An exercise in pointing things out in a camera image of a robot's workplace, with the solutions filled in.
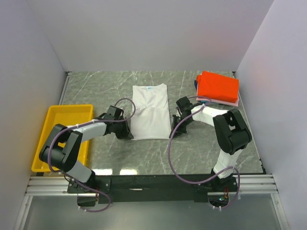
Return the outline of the white t shirt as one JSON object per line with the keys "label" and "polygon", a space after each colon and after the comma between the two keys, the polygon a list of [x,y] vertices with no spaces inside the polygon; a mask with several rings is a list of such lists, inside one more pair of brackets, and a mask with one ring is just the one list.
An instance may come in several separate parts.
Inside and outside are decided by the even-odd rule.
{"label": "white t shirt", "polygon": [[171,133],[167,85],[133,86],[136,106],[130,120],[133,140],[169,139]]}

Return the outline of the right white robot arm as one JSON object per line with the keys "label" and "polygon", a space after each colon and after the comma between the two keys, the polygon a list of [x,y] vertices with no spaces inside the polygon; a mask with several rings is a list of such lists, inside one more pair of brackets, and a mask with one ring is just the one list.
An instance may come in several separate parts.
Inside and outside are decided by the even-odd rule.
{"label": "right white robot arm", "polygon": [[[174,175],[188,184],[204,184],[211,182],[215,191],[222,191],[227,186],[227,181],[236,170],[235,165],[241,152],[252,141],[252,134],[237,109],[220,110],[208,106],[210,102],[193,104],[188,97],[176,101],[178,115],[173,115],[172,131],[167,147],[168,162]],[[217,163],[212,169],[211,177],[200,182],[183,179],[175,171],[170,157],[173,138],[186,134],[187,126],[192,122],[202,122],[214,127],[220,153]]]}

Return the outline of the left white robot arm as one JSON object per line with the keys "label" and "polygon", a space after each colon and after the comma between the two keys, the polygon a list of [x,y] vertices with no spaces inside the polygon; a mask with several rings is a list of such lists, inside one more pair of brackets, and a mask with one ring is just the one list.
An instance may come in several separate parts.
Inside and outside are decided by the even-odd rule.
{"label": "left white robot arm", "polygon": [[55,125],[39,153],[39,159],[79,181],[79,187],[89,193],[97,188],[96,174],[78,160],[81,144],[111,133],[117,139],[133,139],[124,111],[112,105],[107,112],[89,122],[74,126]]}

